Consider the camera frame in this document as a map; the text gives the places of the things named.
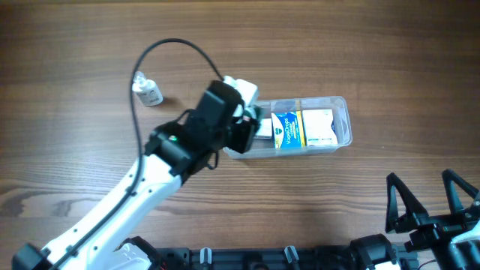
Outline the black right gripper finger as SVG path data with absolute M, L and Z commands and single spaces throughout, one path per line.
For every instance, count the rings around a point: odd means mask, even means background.
M 473 187 L 452 169 L 446 169 L 442 172 L 442 180 L 445 187 L 449 210 L 452 214 L 479 216 L 479 189 Z M 472 198 L 472 203 L 469 207 L 464 208 L 462 205 L 456 187 L 459 187 L 464 193 Z
M 411 190 L 393 172 L 386 177 L 387 210 L 385 216 L 386 233 L 408 233 L 417 230 L 422 220 L 428 216 L 426 208 L 417 200 Z M 405 213 L 399 215 L 397 195 L 405 207 Z

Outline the white green Panadol box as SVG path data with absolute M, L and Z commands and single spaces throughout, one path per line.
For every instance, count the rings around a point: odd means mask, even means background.
M 272 120 L 270 118 L 264 118 L 259 124 L 259 129 L 255 134 L 255 138 L 271 139 L 272 136 Z

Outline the white Calamol lotion bottle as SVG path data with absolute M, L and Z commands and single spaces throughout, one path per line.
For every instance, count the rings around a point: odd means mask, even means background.
M 155 81 L 147 79 L 145 74 L 137 71 L 133 77 L 132 92 L 144 106 L 152 107 L 160 104 L 164 97 Z

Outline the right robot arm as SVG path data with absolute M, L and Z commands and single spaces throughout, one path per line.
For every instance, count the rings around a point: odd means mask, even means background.
M 479 268 L 479 189 L 451 169 L 442 172 L 449 214 L 431 216 L 393 172 L 386 177 L 385 231 L 409 233 L 406 252 L 432 251 L 441 269 Z

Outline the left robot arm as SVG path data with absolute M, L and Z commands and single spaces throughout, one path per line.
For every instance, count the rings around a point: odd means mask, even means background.
M 71 229 L 38 248 L 25 244 L 12 269 L 155 269 L 155 249 L 128 235 L 224 148 L 247 152 L 263 111 L 243 79 L 214 80 L 194 109 L 156 127 L 124 178 Z

